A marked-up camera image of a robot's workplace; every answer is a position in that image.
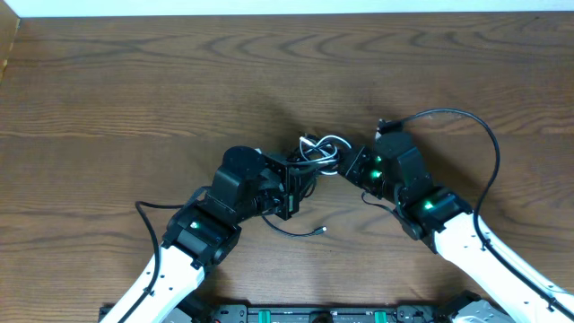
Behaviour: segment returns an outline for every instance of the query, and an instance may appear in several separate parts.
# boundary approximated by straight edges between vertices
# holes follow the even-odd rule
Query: green connector
[[[384,311],[375,312],[375,323],[387,323],[387,313]]]
[[[269,310],[259,311],[259,323],[271,323],[271,312]]]

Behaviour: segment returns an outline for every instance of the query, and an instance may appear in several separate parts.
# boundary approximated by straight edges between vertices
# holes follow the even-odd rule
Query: brown wooden surface
[[[379,118],[458,107],[502,165],[483,215],[574,290],[574,14],[25,20],[0,86],[0,321],[94,322],[152,254],[133,202],[177,203],[230,146],[299,131],[368,143]],[[417,121],[436,178],[472,203],[491,172],[472,122]],[[252,303],[444,301],[464,273],[360,190],[321,179],[299,216],[260,219],[202,292]],[[171,217],[150,212],[158,234]]]
[[[20,19],[12,9],[3,0],[0,0],[0,83],[4,68],[8,65],[8,56],[12,49],[19,21]]]

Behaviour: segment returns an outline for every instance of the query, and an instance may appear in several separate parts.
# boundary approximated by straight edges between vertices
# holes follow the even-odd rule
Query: green light
[[[382,171],[374,170],[370,173],[370,177],[372,179],[378,179],[382,173]]]

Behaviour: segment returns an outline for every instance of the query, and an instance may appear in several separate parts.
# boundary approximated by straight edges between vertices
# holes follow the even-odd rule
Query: wood grain
[[[8,65],[8,56],[12,50],[19,22],[20,19],[12,9],[3,0],[0,0],[0,83],[4,69]]]
[[[233,145],[281,151],[303,131],[369,143],[379,118],[435,107],[492,125],[502,166],[484,217],[573,290],[573,17],[25,20],[0,87],[0,321],[94,322],[152,254],[133,202],[187,199]],[[475,201],[493,165],[483,130],[452,116],[410,129],[436,178]],[[171,214],[150,216],[162,234]],[[329,230],[291,240],[243,223],[203,295],[382,304],[482,291],[342,179],[274,221]]]

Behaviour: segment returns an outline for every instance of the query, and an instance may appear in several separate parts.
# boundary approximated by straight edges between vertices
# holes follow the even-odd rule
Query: white wall
[[[5,0],[24,17],[574,11],[574,0]]]

